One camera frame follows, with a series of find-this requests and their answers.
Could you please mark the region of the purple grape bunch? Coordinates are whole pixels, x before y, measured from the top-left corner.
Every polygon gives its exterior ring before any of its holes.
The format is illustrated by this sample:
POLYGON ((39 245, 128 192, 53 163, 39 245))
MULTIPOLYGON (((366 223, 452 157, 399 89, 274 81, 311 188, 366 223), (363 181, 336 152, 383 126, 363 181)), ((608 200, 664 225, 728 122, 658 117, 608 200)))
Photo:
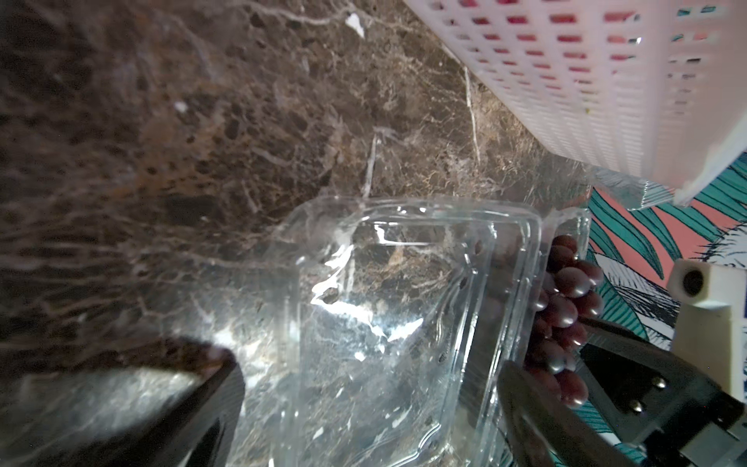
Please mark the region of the purple grape bunch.
POLYGON ((603 280, 601 268, 581 258, 575 237, 552 239, 523 369, 572 409, 589 398, 577 374, 575 352, 587 343, 580 319, 599 317, 603 310, 596 291, 603 280))

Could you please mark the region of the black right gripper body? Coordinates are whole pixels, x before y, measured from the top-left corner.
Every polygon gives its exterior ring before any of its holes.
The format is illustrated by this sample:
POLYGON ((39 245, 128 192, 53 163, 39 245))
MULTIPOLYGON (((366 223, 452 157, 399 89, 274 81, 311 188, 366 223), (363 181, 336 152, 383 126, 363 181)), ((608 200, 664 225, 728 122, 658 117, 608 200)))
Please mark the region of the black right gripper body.
POLYGON ((644 442, 646 466, 744 466, 746 407, 690 406, 644 442))

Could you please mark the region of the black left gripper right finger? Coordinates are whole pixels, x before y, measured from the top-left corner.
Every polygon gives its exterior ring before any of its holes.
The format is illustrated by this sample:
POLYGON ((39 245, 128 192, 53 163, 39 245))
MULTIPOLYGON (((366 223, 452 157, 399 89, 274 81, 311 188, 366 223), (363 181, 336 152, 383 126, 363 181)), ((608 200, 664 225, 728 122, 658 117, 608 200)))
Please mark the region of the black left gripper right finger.
POLYGON ((515 362, 503 365, 497 382, 507 439, 517 466, 631 466, 534 377, 515 362))

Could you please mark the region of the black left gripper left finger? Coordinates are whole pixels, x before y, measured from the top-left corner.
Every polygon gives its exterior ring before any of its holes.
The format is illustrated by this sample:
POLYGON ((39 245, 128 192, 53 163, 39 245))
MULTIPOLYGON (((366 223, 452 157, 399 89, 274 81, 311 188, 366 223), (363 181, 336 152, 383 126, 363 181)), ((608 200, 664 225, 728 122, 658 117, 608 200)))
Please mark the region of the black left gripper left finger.
POLYGON ((205 346, 202 382, 100 466, 225 466, 245 395, 237 356, 205 346))

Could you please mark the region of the clear plastic clamshell container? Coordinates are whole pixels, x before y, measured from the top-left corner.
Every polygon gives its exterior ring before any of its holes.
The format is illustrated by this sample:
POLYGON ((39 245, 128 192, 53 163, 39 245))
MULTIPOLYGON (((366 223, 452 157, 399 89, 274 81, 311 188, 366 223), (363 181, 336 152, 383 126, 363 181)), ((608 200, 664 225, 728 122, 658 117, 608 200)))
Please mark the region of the clear plastic clamshell container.
POLYGON ((510 466, 497 395, 526 354, 551 242, 583 208, 325 197, 268 249, 273 466, 510 466))

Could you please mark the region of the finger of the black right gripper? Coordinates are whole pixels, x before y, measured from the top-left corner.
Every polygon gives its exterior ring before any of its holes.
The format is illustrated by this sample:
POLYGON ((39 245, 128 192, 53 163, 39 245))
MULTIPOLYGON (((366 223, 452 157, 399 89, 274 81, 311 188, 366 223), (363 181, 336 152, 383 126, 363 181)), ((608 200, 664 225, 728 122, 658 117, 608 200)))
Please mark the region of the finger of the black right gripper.
POLYGON ((630 330, 599 318, 580 322, 587 343, 579 352, 578 374, 591 404, 621 441, 643 446, 690 406, 742 404, 692 364, 630 330))

